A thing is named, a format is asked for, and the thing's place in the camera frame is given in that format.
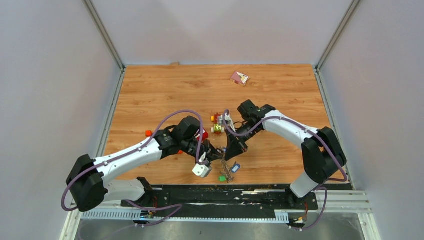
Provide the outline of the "blue key tag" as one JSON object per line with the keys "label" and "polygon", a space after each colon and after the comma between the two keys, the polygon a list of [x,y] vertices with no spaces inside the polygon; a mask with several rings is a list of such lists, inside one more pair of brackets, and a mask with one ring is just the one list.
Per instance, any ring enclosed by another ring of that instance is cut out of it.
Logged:
{"label": "blue key tag", "polygon": [[230,168],[230,171],[232,172],[232,173],[236,173],[237,171],[239,171],[240,170],[240,168],[241,168],[241,165],[240,164],[238,164],[238,163],[235,163],[231,168]]}

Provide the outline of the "green key tag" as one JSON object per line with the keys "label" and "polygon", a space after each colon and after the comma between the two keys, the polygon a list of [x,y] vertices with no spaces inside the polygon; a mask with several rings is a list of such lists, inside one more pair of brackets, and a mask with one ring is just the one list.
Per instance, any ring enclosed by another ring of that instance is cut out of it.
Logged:
{"label": "green key tag", "polygon": [[223,176],[223,175],[219,176],[219,177],[218,177],[218,180],[219,180],[220,182],[227,182],[227,178],[226,178],[225,176]]}

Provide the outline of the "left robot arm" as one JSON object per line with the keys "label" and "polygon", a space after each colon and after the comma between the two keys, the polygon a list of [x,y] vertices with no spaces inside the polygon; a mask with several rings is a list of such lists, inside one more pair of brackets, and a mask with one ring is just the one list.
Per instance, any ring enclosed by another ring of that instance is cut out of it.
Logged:
{"label": "left robot arm", "polygon": [[150,162],[185,153],[199,158],[192,172],[205,178],[212,170],[211,162],[222,159],[224,153],[208,139],[203,140],[204,134],[200,121],[187,116],[179,124],[159,129],[144,141],[119,152],[96,158],[82,155],[65,181],[65,191],[71,193],[75,208],[80,212],[90,211],[103,202],[118,200],[149,206],[153,193],[144,178],[118,180],[117,177]]}

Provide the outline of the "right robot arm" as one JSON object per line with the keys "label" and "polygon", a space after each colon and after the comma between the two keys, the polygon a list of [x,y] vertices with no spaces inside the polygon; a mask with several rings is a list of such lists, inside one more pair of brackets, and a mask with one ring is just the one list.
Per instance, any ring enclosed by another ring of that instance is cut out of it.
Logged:
{"label": "right robot arm", "polygon": [[327,181],[333,181],[332,176],[338,171],[343,176],[341,182],[348,180],[343,169],[347,158],[331,128],[310,127],[287,117],[271,105],[259,107],[249,99],[237,110],[243,119],[240,127],[235,127],[229,110],[218,118],[227,136],[225,160],[245,153],[248,150],[247,141],[261,131],[276,134],[301,150],[303,173],[286,189],[285,201],[290,208],[301,207],[306,195]]}

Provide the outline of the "red window toy brick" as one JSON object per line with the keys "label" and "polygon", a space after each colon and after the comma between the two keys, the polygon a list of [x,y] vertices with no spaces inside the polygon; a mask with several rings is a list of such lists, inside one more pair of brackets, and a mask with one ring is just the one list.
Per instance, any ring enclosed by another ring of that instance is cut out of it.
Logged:
{"label": "red window toy brick", "polygon": [[208,137],[209,137],[209,134],[204,128],[202,131],[198,130],[195,135],[196,140],[198,141],[200,138],[202,138],[202,142],[206,140]]}

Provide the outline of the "red toy brick car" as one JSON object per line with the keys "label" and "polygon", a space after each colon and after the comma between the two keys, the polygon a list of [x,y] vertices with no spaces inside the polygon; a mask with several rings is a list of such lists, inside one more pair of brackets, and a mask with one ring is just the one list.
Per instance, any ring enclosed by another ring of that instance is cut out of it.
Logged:
{"label": "red toy brick car", "polygon": [[225,132],[225,128],[222,126],[222,121],[219,120],[219,117],[221,117],[221,114],[219,113],[216,113],[210,117],[210,120],[213,123],[213,126],[210,128],[212,134],[220,135]]}

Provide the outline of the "red patterned card box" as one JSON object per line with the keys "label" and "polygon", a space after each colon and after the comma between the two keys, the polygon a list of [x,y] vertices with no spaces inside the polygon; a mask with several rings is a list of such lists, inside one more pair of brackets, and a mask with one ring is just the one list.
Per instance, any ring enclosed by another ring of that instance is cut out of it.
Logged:
{"label": "red patterned card box", "polygon": [[249,79],[250,77],[248,75],[245,75],[238,71],[235,71],[230,77],[230,81],[240,86],[246,86]]}

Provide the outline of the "small orange cube brick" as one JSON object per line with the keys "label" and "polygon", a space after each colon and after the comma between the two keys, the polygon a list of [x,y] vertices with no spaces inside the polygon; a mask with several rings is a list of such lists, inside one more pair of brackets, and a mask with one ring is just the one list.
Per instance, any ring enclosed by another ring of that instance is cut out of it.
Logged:
{"label": "small orange cube brick", "polygon": [[151,130],[146,130],[146,131],[145,131],[145,136],[146,136],[146,137],[151,137],[151,136],[152,136],[152,134],[153,134],[153,132],[152,132]]}

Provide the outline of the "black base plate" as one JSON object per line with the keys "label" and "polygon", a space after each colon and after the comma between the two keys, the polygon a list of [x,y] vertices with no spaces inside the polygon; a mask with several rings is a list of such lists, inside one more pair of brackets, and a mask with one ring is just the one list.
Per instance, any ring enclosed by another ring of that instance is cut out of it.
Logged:
{"label": "black base plate", "polygon": [[276,210],[301,215],[318,210],[314,193],[293,201],[287,188],[286,184],[153,185],[134,203],[155,208],[155,217],[197,219],[271,219]]}

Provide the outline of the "aluminium frame post left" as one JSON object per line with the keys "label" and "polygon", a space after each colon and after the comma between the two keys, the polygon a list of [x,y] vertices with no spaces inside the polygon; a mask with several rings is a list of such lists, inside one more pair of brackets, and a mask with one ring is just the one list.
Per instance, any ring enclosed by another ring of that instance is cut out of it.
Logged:
{"label": "aluminium frame post left", "polygon": [[83,4],[85,5],[88,14],[92,18],[93,23],[95,24],[100,36],[102,37],[108,51],[110,52],[114,62],[119,67],[119,69],[123,72],[125,67],[125,64],[122,61],[122,58],[120,57],[102,19],[99,15],[94,2],[92,0],[82,0]]}

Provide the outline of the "aluminium frame post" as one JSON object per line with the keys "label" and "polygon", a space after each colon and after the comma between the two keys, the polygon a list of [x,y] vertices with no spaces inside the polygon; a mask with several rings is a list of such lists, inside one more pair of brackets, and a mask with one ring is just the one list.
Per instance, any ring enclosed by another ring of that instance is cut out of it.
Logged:
{"label": "aluminium frame post", "polygon": [[125,64],[122,61],[122,58],[120,57],[102,19],[99,15],[94,2],[92,0],[82,0],[83,4],[85,5],[88,14],[92,18],[93,23],[95,24],[100,36],[102,37],[108,51],[110,52],[114,62],[119,67],[119,69],[123,72],[125,67]]}
{"label": "aluminium frame post", "polygon": [[352,0],[344,13],[341,21],[339,22],[335,32],[333,33],[330,41],[328,42],[326,48],[324,49],[321,57],[318,60],[318,63],[315,65],[315,70],[320,71],[325,65],[327,59],[329,58],[333,48],[336,46],[339,38],[342,36],[346,26],[350,22],[351,18],[355,14],[358,6],[362,3],[362,0]]}

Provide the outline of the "aluminium frame post right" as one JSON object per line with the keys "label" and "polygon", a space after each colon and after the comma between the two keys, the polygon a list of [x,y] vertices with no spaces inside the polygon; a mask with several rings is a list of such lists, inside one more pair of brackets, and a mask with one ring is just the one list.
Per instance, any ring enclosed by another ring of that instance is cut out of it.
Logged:
{"label": "aluminium frame post right", "polygon": [[346,26],[350,22],[351,18],[355,14],[358,6],[362,3],[362,0],[352,0],[344,13],[341,21],[339,22],[335,32],[333,33],[330,41],[328,42],[326,48],[324,49],[321,57],[318,60],[318,63],[315,65],[315,70],[320,71],[325,65],[327,59],[329,58],[333,48],[336,46],[339,38],[342,36]]}

